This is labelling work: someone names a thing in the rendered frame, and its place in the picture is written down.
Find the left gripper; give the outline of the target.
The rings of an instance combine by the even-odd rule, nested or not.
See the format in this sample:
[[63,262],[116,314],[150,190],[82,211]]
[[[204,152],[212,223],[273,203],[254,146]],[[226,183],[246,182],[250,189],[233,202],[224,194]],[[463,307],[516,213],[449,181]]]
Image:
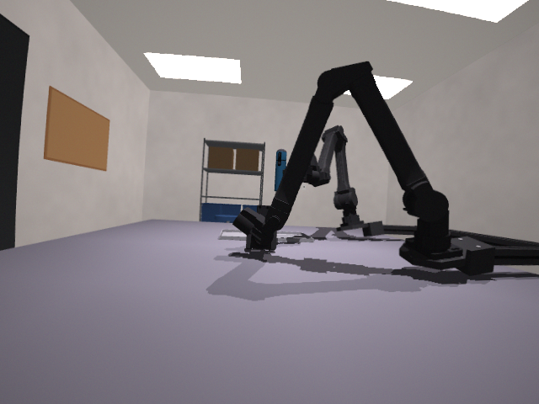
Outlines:
[[247,249],[261,249],[261,250],[275,250],[276,249],[276,241],[277,241],[277,231],[274,232],[274,238],[273,241],[266,247],[259,246],[255,241],[254,238],[252,238],[252,234],[247,235],[246,239],[246,248]]

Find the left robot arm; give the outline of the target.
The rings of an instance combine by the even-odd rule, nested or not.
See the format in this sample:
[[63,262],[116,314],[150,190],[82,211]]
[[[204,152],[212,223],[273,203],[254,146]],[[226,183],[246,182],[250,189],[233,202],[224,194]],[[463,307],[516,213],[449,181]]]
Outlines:
[[257,205],[257,212],[247,207],[232,223],[245,235],[252,234],[259,246],[270,244],[274,232],[288,220],[333,109],[334,103],[331,102],[350,91],[404,190],[403,210],[419,218],[414,238],[406,238],[405,244],[431,260],[462,256],[463,249],[451,243],[448,199],[432,189],[382,97],[372,70],[370,62],[364,61],[332,68],[319,76],[315,98],[312,96],[272,204]]

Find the blue electric screwdriver barrel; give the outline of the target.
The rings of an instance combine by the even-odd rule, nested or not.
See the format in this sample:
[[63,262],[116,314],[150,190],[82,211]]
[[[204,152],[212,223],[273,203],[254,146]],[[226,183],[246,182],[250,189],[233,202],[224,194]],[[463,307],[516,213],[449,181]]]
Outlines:
[[286,169],[286,150],[279,149],[276,152],[275,163],[275,192],[279,188],[280,181],[283,177],[283,169]]

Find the white shallow rectangular tray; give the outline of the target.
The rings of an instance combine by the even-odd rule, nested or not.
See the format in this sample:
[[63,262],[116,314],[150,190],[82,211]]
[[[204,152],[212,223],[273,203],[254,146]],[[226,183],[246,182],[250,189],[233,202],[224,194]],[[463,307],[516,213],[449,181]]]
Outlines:
[[[246,241],[247,235],[240,230],[222,229],[219,240]],[[314,239],[302,232],[278,231],[277,242],[314,242]]]

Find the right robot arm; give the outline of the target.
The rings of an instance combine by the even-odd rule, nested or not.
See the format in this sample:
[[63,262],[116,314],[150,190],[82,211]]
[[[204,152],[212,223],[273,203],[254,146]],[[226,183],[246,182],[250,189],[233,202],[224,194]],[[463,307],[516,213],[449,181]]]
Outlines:
[[344,210],[344,217],[342,217],[343,224],[340,224],[340,227],[364,224],[364,221],[360,221],[359,215],[356,214],[358,199],[355,189],[351,188],[349,183],[345,153],[345,146],[348,139],[344,134],[343,127],[336,125],[335,127],[324,131],[322,141],[323,148],[318,161],[316,156],[313,155],[307,170],[307,175],[311,176],[308,184],[317,187],[329,183],[331,179],[329,170],[335,152],[338,187],[337,191],[334,192],[334,206],[337,210]]

